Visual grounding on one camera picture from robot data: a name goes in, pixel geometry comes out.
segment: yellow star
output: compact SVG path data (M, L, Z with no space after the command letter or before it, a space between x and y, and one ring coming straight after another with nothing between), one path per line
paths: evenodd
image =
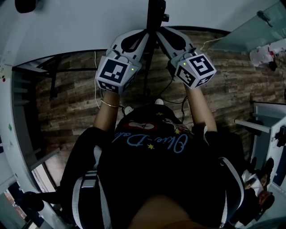
M181 131L179 131L178 129L175 131L176 134L180 134Z
M147 146L148 146L148 148L150 148L150 149L155 149L154 146L151 145L151 144L150 144L150 145L147 145Z

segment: bracelet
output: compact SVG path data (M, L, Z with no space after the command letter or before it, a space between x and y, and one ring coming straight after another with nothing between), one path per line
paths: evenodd
M104 102L102 99L101 99L100 101L101 101L102 103L104 103L104 104L110 106L110 107L115 107L115 108L121 107L121 106L113 106L113 105L111 105L111 104L109 104L109 103L107 103L107 102Z

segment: black t-shirt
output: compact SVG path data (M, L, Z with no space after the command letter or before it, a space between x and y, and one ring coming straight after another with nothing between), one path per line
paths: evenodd
M205 227L220 226L227 180L219 162L226 151L217 133L206 134L207 141L211 139L207 143L162 105L148 105L129 113L111 140L103 131L95 132L93 144L85 146L85 150L91 150L95 144L102 148L98 176L114 229L127 228L144 202L154 195L175 200L193 221ZM94 160L90 158L87 164L88 168L79 170L88 171ZM100 203L99 197L95 199L94 205ZM88 210L85 220L101 212L100 206L89 206Z

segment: shirt sleeve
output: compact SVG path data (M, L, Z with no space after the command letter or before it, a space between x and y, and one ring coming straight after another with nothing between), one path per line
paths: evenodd
M227 158L239 176L245 171L243 146L240 137L233 133L207 132L205 138L216 157Z

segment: black hair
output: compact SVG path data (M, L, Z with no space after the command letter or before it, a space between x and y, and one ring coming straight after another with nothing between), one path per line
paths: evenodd
M274 201L275 201L274 195L268 196L266 198L264 204L262 205L262 209L263 210L267 210L267 209L271 208L271 206L273 205Z

